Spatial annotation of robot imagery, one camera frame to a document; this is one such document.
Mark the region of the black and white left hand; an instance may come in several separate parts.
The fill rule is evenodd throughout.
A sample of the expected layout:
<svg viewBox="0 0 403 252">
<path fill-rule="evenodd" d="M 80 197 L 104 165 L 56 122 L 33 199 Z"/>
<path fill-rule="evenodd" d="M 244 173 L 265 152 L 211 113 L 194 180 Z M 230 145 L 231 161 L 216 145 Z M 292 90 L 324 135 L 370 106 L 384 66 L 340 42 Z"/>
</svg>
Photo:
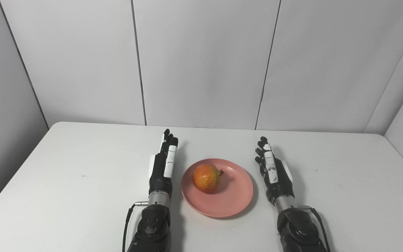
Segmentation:
<svg viewBox="0 0 403 252">
<path fill-rule="evenodd" d="M 179 140 L 170 129 L 163 133 L 160 151 L 153 156 L 153 169 L 149 178 L 149 194 L 165 193 L 172 195 L 172 177 Z"/>
</svg>

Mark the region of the black and white right hand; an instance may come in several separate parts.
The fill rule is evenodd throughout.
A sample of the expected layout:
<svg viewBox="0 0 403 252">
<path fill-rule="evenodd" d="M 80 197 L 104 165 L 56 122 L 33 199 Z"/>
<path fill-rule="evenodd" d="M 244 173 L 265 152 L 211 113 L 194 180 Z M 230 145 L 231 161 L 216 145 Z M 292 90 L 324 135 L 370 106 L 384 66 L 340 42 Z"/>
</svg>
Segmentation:
<svg viewBox="0 0 403 252">
<path fill-rule="evenodd" d="M 257 145 L 255 161 L 259 165 L 260 174 L 267 187 L 266 197 L 268 201 L 278 211 L 297 207 L 292 179 L 283 161 L 275 157 L 266 137 L 262 136 Z"/>
</svg>

